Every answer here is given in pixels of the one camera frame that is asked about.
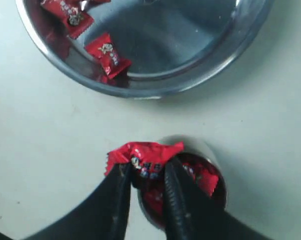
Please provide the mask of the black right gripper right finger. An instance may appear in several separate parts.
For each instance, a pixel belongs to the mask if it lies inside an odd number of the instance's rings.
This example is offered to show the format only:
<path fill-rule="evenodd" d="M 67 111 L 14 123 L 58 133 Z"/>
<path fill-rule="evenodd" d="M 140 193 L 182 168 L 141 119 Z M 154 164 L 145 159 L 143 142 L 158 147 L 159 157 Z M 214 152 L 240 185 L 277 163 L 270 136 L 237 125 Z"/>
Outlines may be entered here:
<path fill-rule="evenodd" d="M 264 240 L 218 207 L 194 182 L 177 158 L 164 171 L 164 219 L 168 240 Z"/>

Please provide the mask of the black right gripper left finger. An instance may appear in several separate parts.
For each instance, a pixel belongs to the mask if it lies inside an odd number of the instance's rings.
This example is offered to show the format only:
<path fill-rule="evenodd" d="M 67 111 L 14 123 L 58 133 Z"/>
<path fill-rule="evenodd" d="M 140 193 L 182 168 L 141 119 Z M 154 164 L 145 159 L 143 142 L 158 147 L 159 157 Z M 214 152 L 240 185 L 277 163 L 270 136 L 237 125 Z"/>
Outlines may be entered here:
<path fill-rule="evenodd" d="M 75 209 L 29 240 L 123 240 L 131 201 L 132 168 L 116 164 Z"/>

